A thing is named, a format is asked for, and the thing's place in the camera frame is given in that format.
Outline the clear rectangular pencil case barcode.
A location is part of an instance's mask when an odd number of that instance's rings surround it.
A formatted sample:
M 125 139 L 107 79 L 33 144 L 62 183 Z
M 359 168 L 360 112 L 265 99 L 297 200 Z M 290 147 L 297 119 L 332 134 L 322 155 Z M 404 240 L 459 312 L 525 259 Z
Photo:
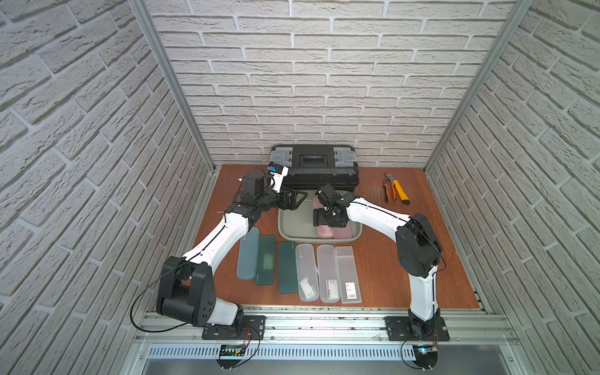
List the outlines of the clear rectangular pencil case barcode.
M 362 300 L 353 247 L 335 248 L 337 271 L 343 304 L 359 304 Z

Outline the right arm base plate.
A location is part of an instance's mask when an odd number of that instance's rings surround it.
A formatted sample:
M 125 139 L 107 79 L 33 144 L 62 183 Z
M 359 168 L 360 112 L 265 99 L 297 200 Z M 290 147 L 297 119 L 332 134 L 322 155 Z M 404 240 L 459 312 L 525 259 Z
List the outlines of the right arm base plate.
M 444 319 L 434 315 L 428 321 L 417 317 L 384 317 L 384 323 L 390 342 L 425 341 L 449 342 L 450 336 Z

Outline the clear pencil case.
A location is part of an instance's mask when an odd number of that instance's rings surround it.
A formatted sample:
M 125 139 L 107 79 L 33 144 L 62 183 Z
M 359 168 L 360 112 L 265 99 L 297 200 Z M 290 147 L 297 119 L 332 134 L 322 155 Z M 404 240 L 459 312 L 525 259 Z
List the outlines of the clear pencil case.
M 317 247 L 317 268 L 321 301 L 323 303 L 338 302 L 341 297 L 336 250 L 333 245 Z
M 299 298 L 306 303 L 320 298 L 315 250 L 311 244 L 299 244 L 295 248 Z

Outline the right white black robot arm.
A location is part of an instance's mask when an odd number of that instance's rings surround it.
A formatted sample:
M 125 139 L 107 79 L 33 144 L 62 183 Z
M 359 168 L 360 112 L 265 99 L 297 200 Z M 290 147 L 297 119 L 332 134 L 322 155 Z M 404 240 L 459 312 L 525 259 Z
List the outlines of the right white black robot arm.
M 351 192 L 342 195 L 330 184 L 317 190 L 315 197 L 322 205 L 313 212 L 315 227 L 343 228 L 352 221 L 395 242 L 398 262 L 409 275 L 409 332 L 417 339 L 434 335 L 434 325 L 440 317 L 436 277 L 442 246 L 428 218 L 420 213 L 410 216 L 390 211 Z

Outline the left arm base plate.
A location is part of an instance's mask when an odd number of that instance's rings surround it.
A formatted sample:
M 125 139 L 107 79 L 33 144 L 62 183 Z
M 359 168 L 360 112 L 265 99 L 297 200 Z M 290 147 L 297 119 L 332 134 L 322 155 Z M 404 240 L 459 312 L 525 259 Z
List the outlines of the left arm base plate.
M 264 337 L 266 317 L 250 315 L 237 317 L 232 325 L 207 324 L 202 331 L 203 340 L 247 340 L 258 341 Z

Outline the plain pink pencil case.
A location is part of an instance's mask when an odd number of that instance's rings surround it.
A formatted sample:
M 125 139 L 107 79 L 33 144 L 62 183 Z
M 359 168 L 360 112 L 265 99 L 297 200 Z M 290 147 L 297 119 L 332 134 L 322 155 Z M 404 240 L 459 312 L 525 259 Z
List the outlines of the plain pink pencil case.
M 353 237 L 353 225 L 349 221 L 344 227 L 334 228 L 334 238 L 337 240 L 350 239 Z

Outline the pink pencil case with label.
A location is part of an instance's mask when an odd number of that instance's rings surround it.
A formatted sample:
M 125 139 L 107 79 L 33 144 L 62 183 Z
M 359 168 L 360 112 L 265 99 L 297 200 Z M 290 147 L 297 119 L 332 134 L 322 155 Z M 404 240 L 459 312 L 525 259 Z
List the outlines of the pink pencil case with label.
M 320 203 L 317 197 L 312 199 L 312 207 L 314 209 L 323 209 L 323 205 Z M 334 238 L 334 229 L 327 225 L 320 225 L 316 227 L 317 237 L 319 238 Z

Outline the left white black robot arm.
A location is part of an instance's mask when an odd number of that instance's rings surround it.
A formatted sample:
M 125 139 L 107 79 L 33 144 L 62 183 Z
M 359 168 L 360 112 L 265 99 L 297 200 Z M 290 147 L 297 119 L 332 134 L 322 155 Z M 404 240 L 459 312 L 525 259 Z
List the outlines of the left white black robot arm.
M 250 170 L 217 226 L 192 250 L 170 256 L 162 265 L 156 312 L 196 327 L 234 326 L 238 305 L 217 297 L 214 273 L 225 256 L 272 209 L 297 209 L 297 192 L 284 187 L 289 168 L 271 163 Z

